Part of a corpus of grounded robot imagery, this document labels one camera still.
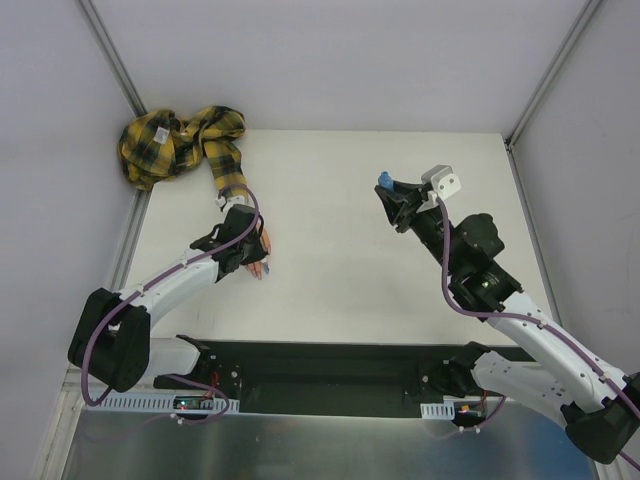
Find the metal frame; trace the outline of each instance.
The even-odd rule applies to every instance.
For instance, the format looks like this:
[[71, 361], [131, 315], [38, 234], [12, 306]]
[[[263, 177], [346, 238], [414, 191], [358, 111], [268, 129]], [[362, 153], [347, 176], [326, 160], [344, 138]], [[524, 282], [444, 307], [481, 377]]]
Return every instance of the metal frame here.
[[[576, 19], [564, 41], [562, 42], [562, 45], [558, 49], [551, 64], [542, 76], [542, 79], [538, 83], [533, 95], [527, 103], [526, 108], [518, 119], [512, 133], [507, 137], [507, 141], [505, 143], [509, 156], [509, 162], [513, 170], [514, 180], [516, 182], [518, 193], [522, 201], [522, 207], [527, 221], [527, 226], [529, 227], [531, 233], [534, 250], [542, 273], [545, 289], [550, 299], [552, 313], [558, 321], [559, 315], [557, 305], [555, 303], [555, 298], [547, 275], [547, 269], [541, 254], [540, 245], [538, 243], [535, 221], [531, 214], [526, 191], [523, 187], [513, 157], [513, 147], [521, 138], [523, 132], [526, 130], [538, 107], [545, 100], [547, 93], [554, 84], [554, 81], [557, 79], [559, 73], [566, 65], [571, 54], [575, 51], [579, 40], [582, 38], [588, 27], [592, 24], [597, 12], [600, 10], [605, 1], [606, 0], [588, 0], [585, 3], [582, 11], [578, 15], [578, 18]], [[115, 45], [113, 44], [113, 41], [104, 25], [104, 22], [100, 18], [95, 5], [91, 0], [76, 0], [76, 2], [83, 17], [87, 21], [89, 29], [94, 35], [96, 43], [100, 47], [107, 63], [109, 64], [114, 78], [116, 79], [116, 81], [118, 81], [123, 95], [129, 102], [132, 111], [136, 114], [136, 116], [146, 114], [147, 110], [144, 106], [144, 103], [142, 102], [142, 99], [140, 98], [133, 80], [131, 79]], [[135, 252], [135, 246], [140, 234], [140, 230], [142, 228], [142, 223], [150, 196], [151, 192], [139, 191], [136, 194], [131, 213], [127, 220], [126, 232], [118, 250], [117, 261], [114, 265], [111, 281], [109, 282], [109, 286], [112, 290], [122, 288], [126, 282], [129, 267], [131, 265], [131, 261]], [[273, 345], [278, 349], [282, 349], [283, 347], [283, 345], [281, 344]], [[302, 344], [290, 345], [293, 345], [294, 348], [303, 346]], [[405, 349], [405, 352], [409, 352], [411, 348], [416, 347], [397, 348], [402, 348]], [[92, 386], [95, 387], [96, 384], [98, 387], [100, 387], [99, 382], [92, 382]], [[41, 453], [38, 463], [36, 464], [34, 475], [32, 475], [34, 478], [53, 480], [60, 478], [60, 476], [62, 475], [64, 464], [71, 447], [71, 440], [73, 438], [75, 426], [77, 424], [78, 417], [82, 408], [82, 401], [78, 392], [78, 385], [79, 370], [76, 368], [71, 368], [67, 373], [62, 392], [58, 399], [55, 416], [46, 437], [45, 448]], [[136, 387], [136, 389], [134, 390], [149, 393], [150, 388], [153, 387], [147, 383]], [[620, 462], [620, 460], [616, 460], [616, 462], [608, 466], [596, 464], [594, 470], [597, 471], [597, 475], [603, 480], [629, 479], [630, 477], [627, 473], [626, 465], [622, 465], [622, 463]]]
[[[442, 403], [429, 376], [464, 352], [462, 345], [366, 345], [200, 341], [215, 354], [219, 387], [241, 413], [421, 418], [421, 405]], [[519, 347], [494, 347], [532, 362]], [[156, 377], [159, 390], [181, 383]], [[469, 393], [481, 396], [476, 388]]]
[[593, 23], [596, 13], [598, 13], [606, 1], [607, 0], [588, 0], [584, 7], [582, 7], [578, 17], [573, 22], [573, 25], [571, 25], [569, 33], [567, 33], [567, 36], [562, 41], [560, 48], [551, 60], [551, 63], [544, 72], [544, 75], [542, 75], [540, 82], [538, 82], [527, 106], [520, 115], [520, 118], [518, 118], [512, 133], [507, 137], [507, 146], [509, 149], [511, 149], [522, 136], [522, 133], [527, 128], [527, 125], [533, 118], [533, 115], [546, 98], [555, 80], [558, 78], [559, 73], [567, 64], [571, 54], [575, 51], [580, 39]]

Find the metal surface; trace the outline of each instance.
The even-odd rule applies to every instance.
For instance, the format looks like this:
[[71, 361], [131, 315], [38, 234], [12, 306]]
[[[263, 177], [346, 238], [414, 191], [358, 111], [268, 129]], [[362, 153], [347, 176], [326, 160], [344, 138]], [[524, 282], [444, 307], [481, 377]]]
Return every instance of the metal surface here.
[[571, 26], [569, 33], [563, 40], [562, 45], [560, 45], [558, 52], [553, 57], [553, 60], [551, 60], [551, 64], [542, 76], [540, 83], [538, 83], [538, 86], [534, 90], [529, 103], [527, 103], [522, 115], [516, 122], [513, 132], [507, 137], [507, 144], [509, 147], [515, 145], [518, 139], [522, 136], [522, 133], [531, 120], [531, 117], [533, 117], [538, 106], [544, 100], [549, 88], [571, 56], [571, 53], [574, 51], [580, 41], [580, 38], [582, 38], [582, 35], [595, 18], [595, 14], [606, 1], [607, 0], [588, 0], [585, 3], [582, 11], [578, 14], [576, 21]]
[[[220, 388], [243, 413], [420, 418], [420, 404], [442, 402], [422, 377], [459, 355], [459, 345], [349, 345], [199, 340], [216, 356]], [[496, 347], [513, 361], [520, 348]], [[240, 382], [233, 372], [239, 372]], [[159, 389], [184, 388], [166, 377]], [[481, 389], [469, 393], [482, 395]]]
[[423, 403], [420, 405], [423, 420], [453, 420], [456, 418], [456, 410], [453, 402], [447, 400], [443, 403]]
[[148, 414], [83, 412], [63, 479], [588, 479], [589, 462], [549, 420], [508, 403], [481, 433], [434, 438], [446, 421], [233, 415], [187, 427]]
[[[133, 113], [137, 117], [145, 115], [147, 109], [92, 0], [77, 0], [77, 4]], [[108, 285], [110, 290], [118, 290], [125, 286], [129, 267], [133, 259], [133, 253], [135, 252], [135, 246], [138, 241], [138, 236], [140, 235], [140, 229], [142, 228], [142, 221], [144, 220], [150, 198], [151, 192], [139, 190], [136, 193], [127, 221], [125, 236], [120, 244], [114, 271]]]

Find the stainless steel panel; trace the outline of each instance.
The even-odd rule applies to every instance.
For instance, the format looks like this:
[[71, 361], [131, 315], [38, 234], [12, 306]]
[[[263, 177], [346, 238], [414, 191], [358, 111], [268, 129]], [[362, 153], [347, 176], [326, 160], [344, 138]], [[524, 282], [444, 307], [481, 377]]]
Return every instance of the stainless steel panel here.
[[590, 462], [555, 424], [508, 404], [479, 435], [449, 422], [234, 415], [204, 426], [83, 412], [64, 479], [590, 479]]

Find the plaid cloth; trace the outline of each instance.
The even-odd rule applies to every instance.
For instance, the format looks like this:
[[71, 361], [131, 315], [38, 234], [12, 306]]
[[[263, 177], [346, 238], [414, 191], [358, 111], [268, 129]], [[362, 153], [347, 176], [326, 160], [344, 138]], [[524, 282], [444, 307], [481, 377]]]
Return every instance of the plaid cloth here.
[[[186, 120], [173, 110], [161, 109], [136, 118], [122, 132], [118, 155], [129, 181], [140, 190], [171, 180], [198, 166], [203, 157], [218, 190], [232, 183], [247, 184], [240, 150], [232, 143], [244, 134], [244, 117], [227, 107], [208, 107]], [[225, 196], [247, 193], [231, 189]]]

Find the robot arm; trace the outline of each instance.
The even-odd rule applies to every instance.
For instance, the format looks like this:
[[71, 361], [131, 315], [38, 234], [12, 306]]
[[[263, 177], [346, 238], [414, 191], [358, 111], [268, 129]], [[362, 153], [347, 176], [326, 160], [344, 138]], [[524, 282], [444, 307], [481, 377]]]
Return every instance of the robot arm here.
[[[69, 347], [69, 361], [82, 368], [90, 337], [109, 313], [121, 308], [97, 337], [89, 361], [92, 376], [118, 392], [129, 390], [142, 377], [171, 373], [208, 383], [211, 355], [205, 346], [186, 336], [150, 337], [162, 317], [197, 290], [219, 282], [240, 265], [266, 256], [260, 242], [262, 225], [242, 241], [218, 248], [248, 230], [256, 217], [252, 207], [241, 203], [233, 203], [226, 210], [224, 223], [193, 242], [161, 273], [118, 292], [93, 292]], [[135, 298], [122, 308], [123, 300], [132, 296]]]
[[443, 200], [460, 190], [451, 167], [435, 167], [421, 184], [386, 179], [375, 190], [396, 230], [411, 229], [443, 266], [449, 305], [507, 335], [544, 369], [522, 367], [471, 342], [431, 372], [430, 384], [456, 396], [471, 387], [509, 396], [565, 428], [592, 459], [611, 463], [640, 426], [640, 375], [626, 376], [587, 350], [495, 262], [504, 243], [490, 215], [471, 215], [455, 228], [450, 224]]

